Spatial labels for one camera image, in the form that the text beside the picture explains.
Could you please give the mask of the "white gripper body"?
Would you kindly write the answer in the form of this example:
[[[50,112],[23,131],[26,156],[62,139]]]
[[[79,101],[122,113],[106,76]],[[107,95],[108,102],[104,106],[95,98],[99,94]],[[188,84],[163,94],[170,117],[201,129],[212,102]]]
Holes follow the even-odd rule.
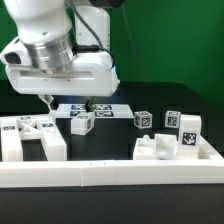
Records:
[[[120,83],[106,52],[79,53],[64,71],[47,74],[31,65],[27,49],[14,38],[0,53],[0,61],[21,94],[110,97]]]

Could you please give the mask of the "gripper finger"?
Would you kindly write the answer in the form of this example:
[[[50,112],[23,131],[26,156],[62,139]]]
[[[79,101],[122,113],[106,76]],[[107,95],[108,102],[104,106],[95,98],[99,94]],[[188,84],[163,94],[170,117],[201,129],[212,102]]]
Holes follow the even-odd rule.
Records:
[[[92,112],[92,111],[94,110],[95,99],[96,99],[95,96],[89,97],[89,98],[87,99],[87,102],[86,102],[86,104],[85,104],[85,110],[86,110],[87,112]]]
[[[39,95],[39,99],[47,105],[50,112],[57,110],[58,104],[52,95]]]

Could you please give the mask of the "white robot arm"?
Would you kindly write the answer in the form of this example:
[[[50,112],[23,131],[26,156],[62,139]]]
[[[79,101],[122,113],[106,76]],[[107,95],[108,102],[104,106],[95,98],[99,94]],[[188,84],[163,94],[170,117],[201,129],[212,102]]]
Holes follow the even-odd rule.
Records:
[[[3,0],[17,37],[0,53],[12,87],[50,104],[83,96],[85,110],[119,85],[110,51],[109,8],[125,0]]]

